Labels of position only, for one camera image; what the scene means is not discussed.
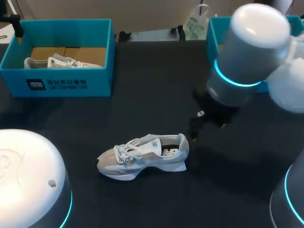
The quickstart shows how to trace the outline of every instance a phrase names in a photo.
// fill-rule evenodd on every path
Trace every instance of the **teal storage bin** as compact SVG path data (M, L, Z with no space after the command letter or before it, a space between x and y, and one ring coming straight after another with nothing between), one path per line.
M229 30L231 17L210 18L207 31L207 54L211 66L219 54L219 45L225 43L226 32ZM291 26L291 35L298 36L304 30L304 24L299 16L287 16ZM266 82L256 91L257 93L267 93L268 86Z
M110 19L24 20L21 24L22 43L13 37L0 65L14 97L111 95L115 39ZM24 69L33 47L106 47L104 67Z

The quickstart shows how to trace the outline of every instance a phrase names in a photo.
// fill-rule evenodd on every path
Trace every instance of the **white plastic bag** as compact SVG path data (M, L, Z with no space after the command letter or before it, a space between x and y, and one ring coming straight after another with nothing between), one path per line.
M194 7L183 27L186 40L205 40L207 37L209 18L214 16L216 17L217 15L214 14L206 4L200 4Z

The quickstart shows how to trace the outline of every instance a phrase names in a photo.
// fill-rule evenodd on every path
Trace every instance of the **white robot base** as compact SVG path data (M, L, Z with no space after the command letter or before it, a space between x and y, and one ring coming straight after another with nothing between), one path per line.
M57 148L30 131L0 130L0 228L62 228L71 208Z

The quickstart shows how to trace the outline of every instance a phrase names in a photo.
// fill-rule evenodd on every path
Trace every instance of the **sneaker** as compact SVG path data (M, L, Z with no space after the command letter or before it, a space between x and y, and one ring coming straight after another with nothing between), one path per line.
M149 134L107 150L97 158L97 168L107 177L130 181L147 167L185 171L188 154L189 143L183 134Z
M83 68L83 67L102 67L96 64L82 63L72 58L63 57L59 54L54 54L49 57L48 60L33 60L32 58L26 58L24 60L25 69L33 68Z

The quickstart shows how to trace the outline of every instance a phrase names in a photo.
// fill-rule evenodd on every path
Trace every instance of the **black tabletop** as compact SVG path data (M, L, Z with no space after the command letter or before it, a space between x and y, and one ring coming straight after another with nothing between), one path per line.
M148 168L119 182L96 169L116 144L187 135L200 111L191 94L208 71L205 42L116 44L111 97L14 99L1 81L0 128L39 133L58 148L73 192L67 228L270 228L270 196L304 147L304 116L267 94L222 130L206 124L190 142L187 171Z

